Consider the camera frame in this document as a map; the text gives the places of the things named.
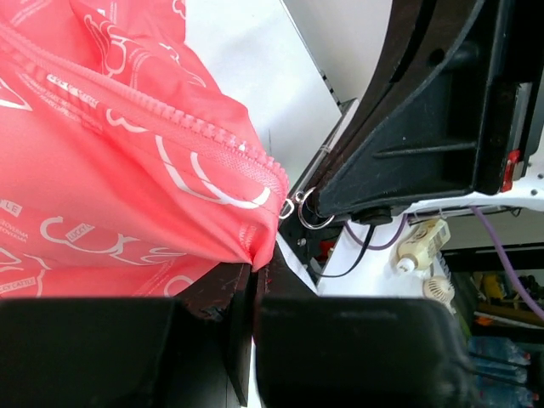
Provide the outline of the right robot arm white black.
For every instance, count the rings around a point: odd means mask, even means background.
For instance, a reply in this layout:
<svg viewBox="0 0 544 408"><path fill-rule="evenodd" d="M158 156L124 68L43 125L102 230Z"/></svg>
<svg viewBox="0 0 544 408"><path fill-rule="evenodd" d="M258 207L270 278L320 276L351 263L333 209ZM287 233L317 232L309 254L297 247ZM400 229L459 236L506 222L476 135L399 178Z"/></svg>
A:
<svg viewBox="0 0 544 408"><path fill-rule="evenodd" d="M382 51L391 12L390 1L288 1L286 7L321 74L341 100L362 98ZM524 207L528 213L519 225L506 214L491 216L504 245L537 242L543 237L543 150L530 158L528 172L513 188L494 196L480 193L439 200L418 201L409 212L422 216L433 210L453 223L450 248L488 245L491 239L482 224L469 211L470 206L509 204ZM351 273L349 267L359 250L348 233L342 233L318 284L323 296L342 297L419 297L422 283L416 275L398 275L394 267L396 248L367 252Z"/></svg>

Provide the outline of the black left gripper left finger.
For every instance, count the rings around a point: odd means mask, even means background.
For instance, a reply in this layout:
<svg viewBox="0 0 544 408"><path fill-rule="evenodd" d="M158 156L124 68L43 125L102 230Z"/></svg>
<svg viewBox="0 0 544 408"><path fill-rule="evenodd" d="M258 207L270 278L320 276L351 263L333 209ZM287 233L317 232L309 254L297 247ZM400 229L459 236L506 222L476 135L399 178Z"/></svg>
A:
<svg viewBox="0 0 544 408"><path fill-rule="evenodd" d="M1 303L4 407L239 407L252 272L221 263L171 297Z"/></svg>

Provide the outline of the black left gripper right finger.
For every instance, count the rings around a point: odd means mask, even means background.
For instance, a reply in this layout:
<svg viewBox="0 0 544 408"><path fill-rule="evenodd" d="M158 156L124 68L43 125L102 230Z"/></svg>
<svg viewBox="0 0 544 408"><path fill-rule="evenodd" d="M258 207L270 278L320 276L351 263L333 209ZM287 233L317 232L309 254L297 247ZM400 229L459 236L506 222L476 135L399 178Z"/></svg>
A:
<svg viewBox="0 0 544 408"><path fill-rule="evenodd" d="M256 378L266 407L476 407L465 339L421 298L319 297L280 249L258 273Z"/></svg>

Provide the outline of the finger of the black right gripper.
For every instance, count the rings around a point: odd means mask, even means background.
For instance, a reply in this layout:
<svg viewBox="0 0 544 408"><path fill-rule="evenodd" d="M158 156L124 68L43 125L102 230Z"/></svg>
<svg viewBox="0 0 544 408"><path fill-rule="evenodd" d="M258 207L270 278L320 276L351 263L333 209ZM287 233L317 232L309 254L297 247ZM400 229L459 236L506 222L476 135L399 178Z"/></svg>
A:
<svg viewBox="0 0 544 408"><path fill-rule="evenodd" d="M408 207L418 201L488 196L526 169L543 128L543 4L435 1L424 47L433 80L416 100L416 130L438 194L422 200L317 200L322 218Z"/></svg>
<svg viewBox="0 0 544 408"><path fill-rule="evenodd" d="M435 1L395 1L371 83L347 127L326 141L292 189L317 200L422 200L438 194L416 129L417 98L433 80L424 47Z"/></svg>

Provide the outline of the cream plastic bottle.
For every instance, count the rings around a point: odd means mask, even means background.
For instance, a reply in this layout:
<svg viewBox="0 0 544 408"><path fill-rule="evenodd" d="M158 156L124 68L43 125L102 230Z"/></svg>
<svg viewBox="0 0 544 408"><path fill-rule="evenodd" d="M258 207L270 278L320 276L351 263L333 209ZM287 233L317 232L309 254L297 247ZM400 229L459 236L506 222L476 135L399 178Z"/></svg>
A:
<svg viewBox="0 0 544 408"><path fill-rule="evenodd" d="M401 273L428 269L450 238L449 226L442 218L418 224L411 236L402 241L397 248L396 269Z"/></svg>

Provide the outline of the blue water bottle pack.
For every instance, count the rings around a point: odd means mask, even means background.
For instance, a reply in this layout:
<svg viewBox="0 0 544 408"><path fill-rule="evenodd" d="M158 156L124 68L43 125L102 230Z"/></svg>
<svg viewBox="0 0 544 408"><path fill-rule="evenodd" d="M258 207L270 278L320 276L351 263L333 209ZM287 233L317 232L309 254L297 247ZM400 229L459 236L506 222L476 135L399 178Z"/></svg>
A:
<svg viewBox="0 0 544 408"><path fill-rule="evenodd" d="M542 347L477 336L468 340L467 348L482 406L543 406Z"/></svg>

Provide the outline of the pink hooded kids jacket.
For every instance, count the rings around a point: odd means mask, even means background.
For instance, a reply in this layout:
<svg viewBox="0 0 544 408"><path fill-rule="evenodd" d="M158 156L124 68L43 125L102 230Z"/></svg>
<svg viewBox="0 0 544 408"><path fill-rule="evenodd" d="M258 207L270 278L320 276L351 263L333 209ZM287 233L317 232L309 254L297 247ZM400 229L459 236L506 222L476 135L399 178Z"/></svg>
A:
<svg viewBox="0 0 544 408"><path fill-rule="evenodd" d="M173 296L272 258L288 191L183 1L1 4L2 298Z"/></svg>

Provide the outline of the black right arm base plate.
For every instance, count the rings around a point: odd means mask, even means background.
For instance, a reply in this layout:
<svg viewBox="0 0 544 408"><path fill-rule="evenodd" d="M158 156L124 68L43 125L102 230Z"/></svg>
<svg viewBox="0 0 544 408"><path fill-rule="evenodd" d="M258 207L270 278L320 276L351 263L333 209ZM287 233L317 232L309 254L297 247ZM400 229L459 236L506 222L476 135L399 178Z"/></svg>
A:
<svg viewBox="0 0 544 408"><path fill-rule="evenodd" d="M311 230L302 226L296 214L291 215L280 223L279 232L286 244L293 250L298 261L307 272L314 284L324 275L330 250L336 244L342 232L340 224L333 222L332 226Z"/></svg>

